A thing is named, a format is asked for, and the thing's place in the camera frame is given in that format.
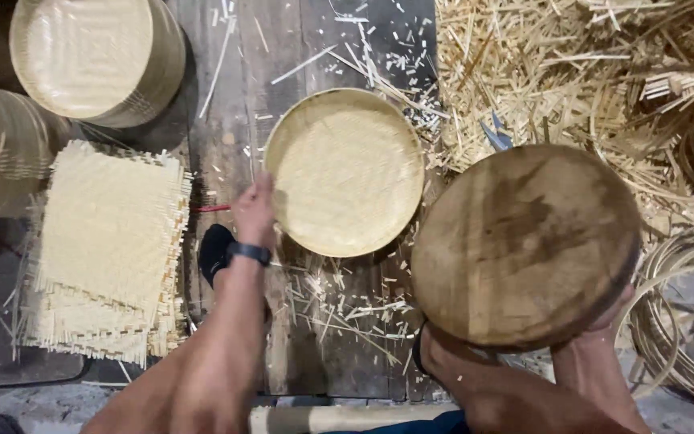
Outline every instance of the hand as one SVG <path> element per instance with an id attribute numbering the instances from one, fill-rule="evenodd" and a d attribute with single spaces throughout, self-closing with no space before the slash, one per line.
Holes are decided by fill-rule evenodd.
<path id="1" fill-rule="evenodd" d="M 618 316 L 620 310 L 625 306 L 628 301 L 634 296 L 634 286 L 630 283 L 623 289 L 623 293 L 620 294 L 620 298 L 614 302 L 614 304 L 605 311 L 601 317 L 593 322 L 584 333 L 592 333 L 599 330 L 609 329 L 612 326 L 612 320 Z"/>
<path id="2" fill-rule="evenodd" d="M 275 249 L 277 238 L 272 224 L 275 210 L 272 208 L 272 193 L 275 184 L 272 175 L 262 172 L 256 175 L 256 182 L 248 187 L 232 204 L 232 215 L 237 226 L 237 241 L 243 244 Z"/>

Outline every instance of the blue pants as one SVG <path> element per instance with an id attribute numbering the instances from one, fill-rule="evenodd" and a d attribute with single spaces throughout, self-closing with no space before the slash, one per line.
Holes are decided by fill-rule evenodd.
<path id="1" fill-rule="evenodd" d="M 462 410 L 447 411 L 433 420 L 413 420 L 364 431 L 365 434 L 470 434 Z M 357 434 L 339 431 L 329 434 Z"/>

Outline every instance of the black watch strap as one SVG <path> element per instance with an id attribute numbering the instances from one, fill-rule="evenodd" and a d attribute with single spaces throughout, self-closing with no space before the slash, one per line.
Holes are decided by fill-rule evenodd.
<path id="1" fill-rule="evenodd" d="M 272 253 L 266 247 L 252 246 L 241 242 L 233 242 L 227 247 L 228 262 L 232 261 L 235 255 L 241 255 L 258 261 L 263 266 L 269 266 Z"/>

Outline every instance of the scissors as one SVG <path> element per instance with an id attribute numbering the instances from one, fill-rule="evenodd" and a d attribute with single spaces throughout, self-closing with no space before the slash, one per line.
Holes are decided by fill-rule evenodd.
<path id="1" fill-rule="evenodd" d="M 505 124 L 502 123 L 502 121 L 500 121 L 500 118 L 496 116 L 496 113 L 494 113 L 494 111 L 492 111 L 492 121 L 494 122 L 494 129 L 496 131 L 490 130 L 489 127 L 487 127 L 487 124 L 483 121 L 478 122 L 481 124 L 481 128 L 484 129 L 484 133 L 487 134 L 489 142 L 491 142 L 494 149 L 497 152 L 499 152 L 506 151 L 507 149 L 512 148 L 513 141 L 506 133 L 500 131 L 501 128 L 505 127 Z"/>

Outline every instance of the round wooden block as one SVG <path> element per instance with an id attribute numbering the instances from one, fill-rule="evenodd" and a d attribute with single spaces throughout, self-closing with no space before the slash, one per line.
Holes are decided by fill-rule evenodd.
<path id="1" fill-rule="evenodd" d="M 534 350 L 584 330 L 634 271 L 641 219 L 629 188 L 590 154 L 523 146 L 462 173 L 429 210 L 414 291 L 471 344 Z"/>

